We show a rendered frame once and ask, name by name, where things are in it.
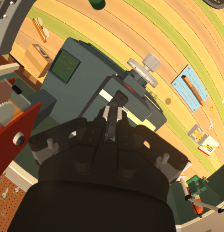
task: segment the gold key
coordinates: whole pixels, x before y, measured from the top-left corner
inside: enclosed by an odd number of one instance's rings
[[[212,107],[210,108],[210,110],[211,110],[211,112],[213,113],[213,117],[215,117],[215,114],[214,114],[215,108],[214,108],[214,106],[212,106]]]

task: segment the pegboard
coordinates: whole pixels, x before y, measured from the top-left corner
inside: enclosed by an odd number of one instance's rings
[[[0,179],[0,232],[6,232],[8,230],[18,206],[26,194],[26,192],[21,188],[19,188],[19,191],[16,193],[16,187],[17,185],[6,176],[4,176],[3,180]],[[7,188],[8,192],[6,193],[6,197],[3,198],[2,194]]]

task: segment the green cylinder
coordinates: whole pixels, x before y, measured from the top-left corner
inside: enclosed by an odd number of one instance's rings
[[[89,0],[91,6],[95,10],[102,10],[105,7],[105,0]]]

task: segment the notepad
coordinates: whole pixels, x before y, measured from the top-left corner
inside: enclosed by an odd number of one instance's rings
[[[218,147],[219,143],[217,143],[210,135],[207,137],[207,139],[198,147],[198,149],[203,152],[204,154],[210,156],[211,153],[216,148],[207,148],[202,146],[210,146],[210,147]]]

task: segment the red machine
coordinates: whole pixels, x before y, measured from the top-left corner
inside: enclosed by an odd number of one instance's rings
[[[31,105],[17,91],[20,89],[14,86],[14,81],[15,78],[0,81],[0,176],[28,143],[42,105],[39,102],[24,112]]]

